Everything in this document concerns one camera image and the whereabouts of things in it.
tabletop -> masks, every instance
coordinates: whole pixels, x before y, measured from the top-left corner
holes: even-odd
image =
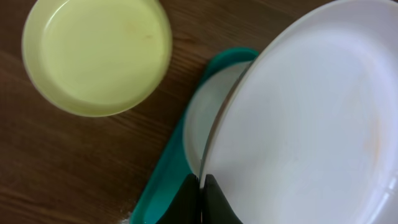
[[[0,1],[0,223],[113,224],[128,218],[206,63],[230,47],[261,51],[329,0],[161,0],[173,31],[153,94],[116,116],[63,112],[35,90],[21,36],[35,0]]]

teal tray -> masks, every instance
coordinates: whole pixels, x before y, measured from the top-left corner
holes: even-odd
[[[248,48],[238,47],[225,50],[207,65],[198,88],[220,70],[239,62],[252,61],[257,56],[258,52]],[[174,129],[131,215],[130,224],[155,224],[169,207],[185,177],[192,173],[183,150],[184,118],[185,113]]]

white plate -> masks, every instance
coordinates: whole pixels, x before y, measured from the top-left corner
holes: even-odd
[[[243,223],[398,223],[397,39],[398,4],[338,1],[254,62],[201,171]]]

wooden table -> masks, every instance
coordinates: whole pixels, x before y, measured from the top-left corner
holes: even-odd
[[[167,76],[117,116],[81,118],[48,103],[22,64],[35,0],[0,0],[0,223],[118,223],[134,209],[206,63],[264,49],[329,0],[164,0],[174,33]]]

yellow plate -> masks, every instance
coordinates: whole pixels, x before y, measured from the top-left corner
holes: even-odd
[[[30,79],[81,116],[128,110],[163,78],[172,38],[155,0],[38,0],[22,38]]]

